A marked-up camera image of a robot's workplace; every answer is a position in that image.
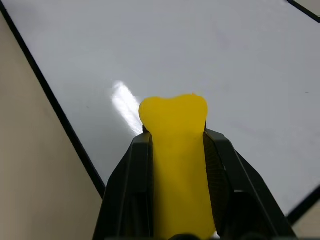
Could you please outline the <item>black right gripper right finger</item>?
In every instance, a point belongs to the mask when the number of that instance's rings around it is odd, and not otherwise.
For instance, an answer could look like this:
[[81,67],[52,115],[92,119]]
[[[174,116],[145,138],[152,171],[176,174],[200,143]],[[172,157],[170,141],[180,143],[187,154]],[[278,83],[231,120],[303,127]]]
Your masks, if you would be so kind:
[[203,133],[214,224],[223,240],[294,240],[296,234],[261,175],[221,133]]

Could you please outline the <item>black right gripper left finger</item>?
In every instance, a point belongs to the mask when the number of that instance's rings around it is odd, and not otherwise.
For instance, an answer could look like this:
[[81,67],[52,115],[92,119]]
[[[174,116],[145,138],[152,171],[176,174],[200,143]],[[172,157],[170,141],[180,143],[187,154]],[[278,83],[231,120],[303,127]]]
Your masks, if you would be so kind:
[[92,240],[144,240],[154,237],[152,136],[133,138],[111,174]]

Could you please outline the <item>yellow whiteboard eraser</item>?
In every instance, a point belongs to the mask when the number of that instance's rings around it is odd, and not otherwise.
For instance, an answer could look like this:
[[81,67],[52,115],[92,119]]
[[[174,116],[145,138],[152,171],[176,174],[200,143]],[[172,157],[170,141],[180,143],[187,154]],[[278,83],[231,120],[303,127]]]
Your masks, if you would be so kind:
[[192,234],[207,239],[216,230],[203,140],[207,115],[206,100],[196,94],[149,97],[139,106],[152,137],[157,238]]

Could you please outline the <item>black-framed whiteboard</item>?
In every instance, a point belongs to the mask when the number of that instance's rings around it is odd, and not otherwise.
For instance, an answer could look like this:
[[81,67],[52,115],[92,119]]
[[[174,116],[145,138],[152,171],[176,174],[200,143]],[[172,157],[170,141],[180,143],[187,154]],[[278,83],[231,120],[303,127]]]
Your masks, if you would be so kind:
[[320,199],[320,22],[291,0],[0,0],[96,189],[139,103],[194,93],[290,223]]

